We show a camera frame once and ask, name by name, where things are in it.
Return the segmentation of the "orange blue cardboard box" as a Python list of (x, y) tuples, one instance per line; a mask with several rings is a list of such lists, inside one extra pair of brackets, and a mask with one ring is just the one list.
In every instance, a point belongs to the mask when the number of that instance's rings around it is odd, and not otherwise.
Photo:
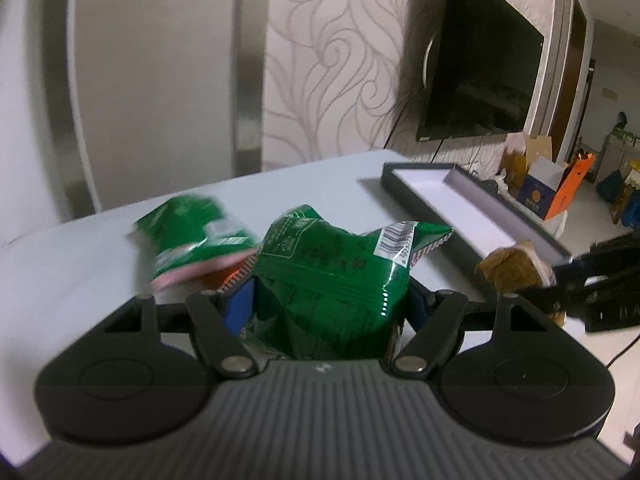
[(529, 168), (518, 190), (518, 202), (541, 220), (549, 220), (570, 206), (579, 185), (594, 163), (594, 155), (578, 155), (574, 162), (560, 166), (539, 157)]

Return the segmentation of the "brown cardboard box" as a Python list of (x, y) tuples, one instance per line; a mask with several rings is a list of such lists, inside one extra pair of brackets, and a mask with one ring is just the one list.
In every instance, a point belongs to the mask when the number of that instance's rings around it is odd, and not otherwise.
[(529, 136), (524, 132), (508, 134), (499, 174), (511, 196), (518, 196), (527, 171), (539, 157), (552, 159), (550, 136)]

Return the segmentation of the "black wall television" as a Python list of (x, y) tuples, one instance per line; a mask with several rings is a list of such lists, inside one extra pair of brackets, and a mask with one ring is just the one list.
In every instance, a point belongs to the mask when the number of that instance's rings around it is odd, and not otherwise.
[(416, 140), (522, 131), (543, 46), (544, 36), (506, 0), (444, 0), (425, 51)]

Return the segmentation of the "black tray box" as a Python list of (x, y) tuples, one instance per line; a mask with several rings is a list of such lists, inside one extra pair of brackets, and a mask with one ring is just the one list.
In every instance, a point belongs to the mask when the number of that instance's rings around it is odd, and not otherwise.
[(414, 220), (454, 230), (444, 253), (484, 299), (496, 292), (475, 267), (498, 248), (528, 240), (550, 266), (570, 260), (570, 252), (539, 222), (455, 164), (388, 162), (381, 186)]

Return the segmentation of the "long orange snack bar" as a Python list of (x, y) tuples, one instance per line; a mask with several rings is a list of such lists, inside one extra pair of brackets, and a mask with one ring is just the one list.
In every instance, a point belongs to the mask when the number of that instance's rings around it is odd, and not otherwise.
[(214, 289), (228, 292), (239, 284), (243, 284), (252, 276), (256, 260), (256, 255), (250, 255), (234, 266), (218, 271), (213, 278)]

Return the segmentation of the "green snack bag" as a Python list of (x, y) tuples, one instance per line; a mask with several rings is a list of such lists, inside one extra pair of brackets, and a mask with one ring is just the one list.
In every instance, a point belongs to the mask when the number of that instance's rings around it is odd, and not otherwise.
[(227, 271), (257, 252), (250, 230), (211, 197), (171, 197), (134, 226), (154, 250), (156, 290)]
[(271, 223), (252, 273), (247, 341), (293, 360), (383, 359), (397, 340), (410, 271), (446, 224), (399, 221), (355, 234), (309, 205)]

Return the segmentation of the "brown bread pack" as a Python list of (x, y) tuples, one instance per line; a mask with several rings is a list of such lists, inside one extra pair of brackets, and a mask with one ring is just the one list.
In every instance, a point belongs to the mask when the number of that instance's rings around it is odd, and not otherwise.
[(475, 267), (475, 272), (500, 295), (555, 284), (552, 267), (541, 260), (530, 240), (497, 248)]

